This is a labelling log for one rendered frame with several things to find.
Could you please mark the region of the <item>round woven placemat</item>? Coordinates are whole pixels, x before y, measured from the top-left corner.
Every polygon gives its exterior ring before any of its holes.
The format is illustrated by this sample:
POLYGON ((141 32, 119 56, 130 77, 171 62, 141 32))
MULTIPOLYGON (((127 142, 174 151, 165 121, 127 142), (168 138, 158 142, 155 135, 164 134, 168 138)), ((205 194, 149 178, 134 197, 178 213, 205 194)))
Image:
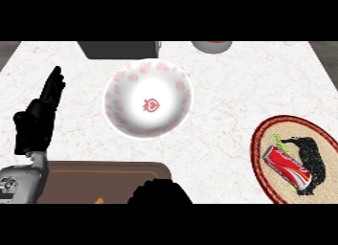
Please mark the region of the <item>round woven placemat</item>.
POLYGON ((276 204, 338 204, 338 143, 311 122, 288 115, 265 119, 252 134, 251 161, 255 179, 276 204), (304 190, 264 163, 270 146, 310 170, 314 180, 304 190))

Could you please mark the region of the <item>red soda can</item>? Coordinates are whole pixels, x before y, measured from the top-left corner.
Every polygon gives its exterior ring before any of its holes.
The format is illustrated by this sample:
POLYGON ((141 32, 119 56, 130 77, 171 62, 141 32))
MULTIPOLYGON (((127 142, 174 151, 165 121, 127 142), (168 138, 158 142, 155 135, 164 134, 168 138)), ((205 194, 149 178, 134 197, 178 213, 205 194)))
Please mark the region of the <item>red soda can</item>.
POLYGON ((304 190, 308 187, 313 179, 308 169, 276 146, 267 147, 261 159, 296 190, 304 190))

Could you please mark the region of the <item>white bowl with red print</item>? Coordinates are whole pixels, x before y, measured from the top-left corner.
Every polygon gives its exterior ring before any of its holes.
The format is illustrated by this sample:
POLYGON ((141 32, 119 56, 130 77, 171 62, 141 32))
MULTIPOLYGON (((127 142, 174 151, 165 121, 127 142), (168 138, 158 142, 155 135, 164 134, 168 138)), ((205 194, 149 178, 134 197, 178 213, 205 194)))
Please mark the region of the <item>white bowl with red print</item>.
POLYGON ((183 124, 192 101, 184 70, 162 59, 140 59, 109 79, 103 94, 108 123, 130 139, 161 138, 183 124))

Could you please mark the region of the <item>dark grey box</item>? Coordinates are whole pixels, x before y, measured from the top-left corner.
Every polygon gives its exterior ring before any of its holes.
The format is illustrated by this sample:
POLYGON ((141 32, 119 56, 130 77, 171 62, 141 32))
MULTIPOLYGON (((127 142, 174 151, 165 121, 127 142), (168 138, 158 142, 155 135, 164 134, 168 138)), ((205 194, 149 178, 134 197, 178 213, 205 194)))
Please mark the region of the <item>dark grey box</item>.
POLYGON ((158 41, 79 41, 88 59, 158 58, 158 41))

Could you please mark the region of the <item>grey round pot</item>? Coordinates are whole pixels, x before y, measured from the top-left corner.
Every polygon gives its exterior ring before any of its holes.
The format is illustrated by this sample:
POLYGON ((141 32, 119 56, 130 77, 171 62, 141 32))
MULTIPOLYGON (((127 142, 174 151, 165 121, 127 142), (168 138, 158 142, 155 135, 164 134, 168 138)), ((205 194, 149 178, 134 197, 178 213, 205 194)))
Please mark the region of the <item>grey round pot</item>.
POLYGON ((192 41, 193 47, 205 54, 220 54, 231 46, 230 41, 192 41))

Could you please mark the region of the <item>brown tray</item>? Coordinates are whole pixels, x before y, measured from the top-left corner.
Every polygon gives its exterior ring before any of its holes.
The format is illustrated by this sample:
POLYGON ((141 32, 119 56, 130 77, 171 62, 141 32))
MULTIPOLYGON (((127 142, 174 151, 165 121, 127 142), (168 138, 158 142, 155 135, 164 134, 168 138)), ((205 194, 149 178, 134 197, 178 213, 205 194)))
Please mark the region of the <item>brown tray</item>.
POLYGON ((159 162, 48 161, 40 204, 122 204, 152 179, 169 179, 159 162))

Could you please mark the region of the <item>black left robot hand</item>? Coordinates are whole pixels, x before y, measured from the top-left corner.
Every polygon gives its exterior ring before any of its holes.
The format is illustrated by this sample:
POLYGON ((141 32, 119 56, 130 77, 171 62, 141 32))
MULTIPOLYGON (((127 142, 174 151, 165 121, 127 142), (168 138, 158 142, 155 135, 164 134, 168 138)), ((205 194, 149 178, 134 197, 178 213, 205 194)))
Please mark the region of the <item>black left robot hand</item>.
POLYGON ((46 151, 50 145, 54 112, 65 88, 60 67, 54 66, 44 83, 40 98, 34 99, 25 110, 13 115, 16 125, 15 155, 46 151))

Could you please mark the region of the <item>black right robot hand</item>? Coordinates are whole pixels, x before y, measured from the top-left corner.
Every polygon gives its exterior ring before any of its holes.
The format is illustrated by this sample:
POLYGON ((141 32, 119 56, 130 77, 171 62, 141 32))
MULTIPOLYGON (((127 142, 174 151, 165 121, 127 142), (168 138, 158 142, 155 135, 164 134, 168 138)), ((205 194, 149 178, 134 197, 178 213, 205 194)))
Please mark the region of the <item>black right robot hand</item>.
POLYGON ((187 205, 190 199, 171 179, 152 179, 133 191, 130 205, 187 205))

